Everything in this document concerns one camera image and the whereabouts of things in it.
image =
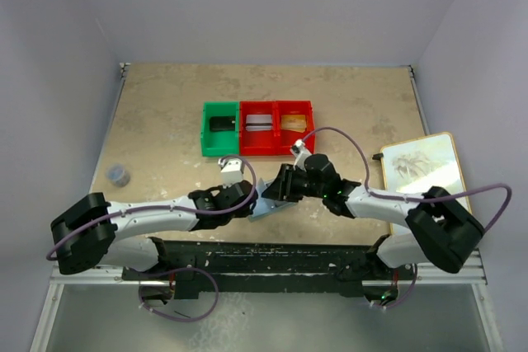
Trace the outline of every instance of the metal frame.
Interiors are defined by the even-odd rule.
[[[115,115],[117,105],[119,103],[120,95],[125,85],[125,79],[129,68],[129,63],[122,63],[121,67],[121,82],[119,94],[116,97],[113,115]],[[418,113],[422,121],[423,130],[429,134],[429,127],[426,118],[423,114],[422,103],[417,91],[416,81],[414,79],[414,70],[412,66],[408,66],[409,78],[411,80],[412,89],[417,101]],[[101,153],[106,146],[106,141],[110,134],[111,123],[106,131]],[[97,160],[96,172],[92,179],[92,185],[95,180],[97,169],[100,166],[101,156]],[[62,275],[59,273],[59,267],[54,266],[49,280],[48,293],[46,295],[45,303],[40,314],[39,324],[37,326],[35,337],[31,345],[31,352],[45,352],[48,342],[50,340],[51,331],[53,330],[54,319],[59,309],[60,299],[64,291],[64,285],[67,284],[123,284],[133,285],[139,284],[139,281],[124,281],[121,278],[122,267],[105,267],[94,270],[85,271],[77,275]],[[410,281],[400,281],[400,284],[410,284]],[[145,285],[163,285],[166,282],[158,280],[141,281]],[[389,282],[386,281],[364,281],[365,286],[385,286]],[[490,352],[503,352],[504,345],[500,335],[499,327],[496,317],[494,315],[493,304],[487,289],[486,274],[483,268],[482,258],[479,250],[475,250],[471,257],[466,261],[465,266],[458,274],[447,274],[446,272],[437,269],[433,264],[418,265],[417,284],[471,284],[474,292],[475,303],[478,308],[480,320],[483,325],[484,333],[488,342]]]

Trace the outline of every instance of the yellow object in red bin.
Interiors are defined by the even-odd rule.
[[[305,115],[282,115],[280,117],[280,129],[294,132],[304,132],[306,130]]]

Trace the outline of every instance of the black item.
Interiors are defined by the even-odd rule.
[[[324,154],[306,158],[304,168],[306,171],[282,164],[279,175],[262,192],[262,197],[287,202],[299,202],[303,197],[321,198],[333,214],[353,218],[346,202],[348,195],[361,183],[342,179]]]
[[[58,243],[76,228],[108,214],[102,193],[86,195],[51,223],[54,243]],[[71,238],[57,250],[61,274],[78,274],[99,264],[116,237],[117,226],[105,220]]]
[[[449,195],[441,187],[432,187],[425,198]],[[456,274],[484,235],[484,228],[455,199],[437,204],[419,204],[409,211],[405,221],[426,258],[435,266]]]
[[[209,272],[221,293],[338,293],[362,297],[363,280],[390,281],[394,273],[367,246],[226,242],[197,245],[153,240],[158,247],[159,264],[143,274],[124,270],[123,280],[153,279],[146,274],[192,265]],[[413,276],[404,267],[398,272],[400,279]],[[214,291],[211,282],[195,272],[178,274],[176,280],[175,299],[198,298],[200,292]],[[387,286],[369,287],[368,293],[381,296],[387,293]]]
[[[192,191],[188,197],[194,201],[197,209],[222,210],[232,208],[243,202],[251,193],[251,188],[252,184],[249,181],[241,181],[228,188],[219,185],[208,190]],[[226,225],[232,218],[246,218],[253,213],[252,210],[257,198],[258,194],[255,191],[254,196],[246,205],[228,214],[197,214],[198,223],[191,231],[212,230]]]
[[[209,119],[209,131],[234,131],[235,123],[234,115],[215,115]]]

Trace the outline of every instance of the green box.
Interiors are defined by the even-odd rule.
[[[205,102],[201,121],[201,154],[221,157],[238,154],[238,102]],[[234,131],[211,132],[209,119],[217,115],[234,115]]]

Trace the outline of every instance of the tabletop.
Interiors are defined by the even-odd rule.
[[[103,192],[107,200],[144,202],[218,185],[217,159],[202,157],[200,151],[204,101],[278,100],[311,101],[315,126],[346,131],[367,157],[387,144],[424,135],[407,68],[137,63],[127,74],[92,191]],[[359,155],[339,134],[319,133],[315,151],[327,154],[342,177],[365,178]],[[293,157],[248,159],[265,181],[276,177],[281,163],[293,162]],[[125,187],[114,187],[105,177],[115,163],[131,175]],[[382,188],[380,164],[370,161],[370,169],[371,186]],[[387,232],[385,222],[337,217],[320,199],[303,199],[254,222],[236,218],[215,230],[155,235],[195,241],[372,244]]]

